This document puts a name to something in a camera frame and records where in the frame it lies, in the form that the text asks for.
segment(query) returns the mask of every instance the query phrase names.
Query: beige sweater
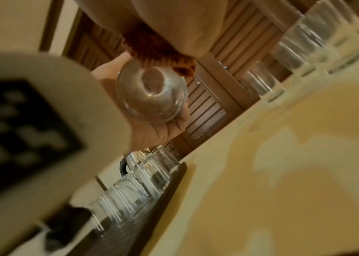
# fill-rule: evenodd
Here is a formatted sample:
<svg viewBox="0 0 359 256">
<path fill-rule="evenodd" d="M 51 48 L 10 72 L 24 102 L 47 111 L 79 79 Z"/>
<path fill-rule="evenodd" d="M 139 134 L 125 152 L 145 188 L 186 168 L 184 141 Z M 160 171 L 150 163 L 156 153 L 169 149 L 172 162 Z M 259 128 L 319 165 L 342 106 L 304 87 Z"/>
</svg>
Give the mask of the beige sweater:
<svg viewBox="0 0 359 256">
<path fill-rule="evenodd" d="M 178 52 L 201 57 L 212 47 L 227 0 L 76 0 L 98 25 L 127 34 L 142 22 Z"/>
</svg>

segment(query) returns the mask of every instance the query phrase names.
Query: black and white pattern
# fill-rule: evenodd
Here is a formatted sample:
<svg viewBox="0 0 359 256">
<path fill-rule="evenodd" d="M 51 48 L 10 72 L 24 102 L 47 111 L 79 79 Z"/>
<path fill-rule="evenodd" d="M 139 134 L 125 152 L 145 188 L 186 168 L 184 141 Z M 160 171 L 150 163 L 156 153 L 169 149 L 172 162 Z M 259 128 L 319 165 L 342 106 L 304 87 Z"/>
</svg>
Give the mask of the black and white pattern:
<svg viewBox="0 0 359 256">
<path fill-rule="evenodd" d="M 26 81 L 0 81 L 0 190 L 83 146 Z"/>
</svg>

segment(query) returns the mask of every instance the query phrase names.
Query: hand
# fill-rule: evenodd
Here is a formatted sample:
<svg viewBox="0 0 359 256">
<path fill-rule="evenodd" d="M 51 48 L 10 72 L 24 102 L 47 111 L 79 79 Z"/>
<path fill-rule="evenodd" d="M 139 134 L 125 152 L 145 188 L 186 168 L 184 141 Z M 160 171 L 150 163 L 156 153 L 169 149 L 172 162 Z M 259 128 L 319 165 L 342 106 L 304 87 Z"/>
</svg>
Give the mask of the hand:
<svg viewBox="0 0 359 256">
<path fill-rule="evenodd" d="M 117 75 L 123 65 L 130 59 L 130 54 L 127 52 L 122 53 L 114 60 L 99 66 L 92 72 L 117 106 Z M 162 124 L 146 123 L 131 116 L 123 109 L 121 109 L 121 111 L 132 128 L 131 151 L 158 146 L 175 138 L 185 131 L 190 120 L 187 103 L 183 107 L 182 112 L 175 119 Z"/>
</svg>

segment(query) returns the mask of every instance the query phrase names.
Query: table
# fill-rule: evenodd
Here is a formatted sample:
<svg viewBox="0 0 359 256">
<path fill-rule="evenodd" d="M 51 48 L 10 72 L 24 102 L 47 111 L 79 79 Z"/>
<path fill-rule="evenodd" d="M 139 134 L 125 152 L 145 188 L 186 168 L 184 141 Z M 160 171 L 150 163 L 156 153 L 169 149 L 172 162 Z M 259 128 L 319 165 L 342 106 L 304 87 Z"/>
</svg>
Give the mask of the table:
<svg viewBox="0 0 359 256">
<path fill-rule="evenodd" d="M 184 159 L 142 255 L 359 249 L 359 62 L 304 86 L 318 89 L 286 108 L 257 103 Z"/>
</svg>

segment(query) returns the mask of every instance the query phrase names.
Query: brown knit cuff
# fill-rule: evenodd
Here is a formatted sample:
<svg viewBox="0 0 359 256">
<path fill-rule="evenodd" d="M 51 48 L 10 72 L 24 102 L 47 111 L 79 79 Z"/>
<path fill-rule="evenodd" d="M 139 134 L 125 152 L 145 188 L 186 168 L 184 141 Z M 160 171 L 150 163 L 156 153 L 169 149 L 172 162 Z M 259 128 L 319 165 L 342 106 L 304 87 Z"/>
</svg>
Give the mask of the brown knit cuff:
<svg viewBox="0 0 359 256">
<path fill-rule="evenodd" d="M 196 59 L 180 54 L 148 25 L 143 24 L 122 38 L 126 51 L 143 67 L 172 67 L 180 76 L 193 77 Z"/>
</svg>

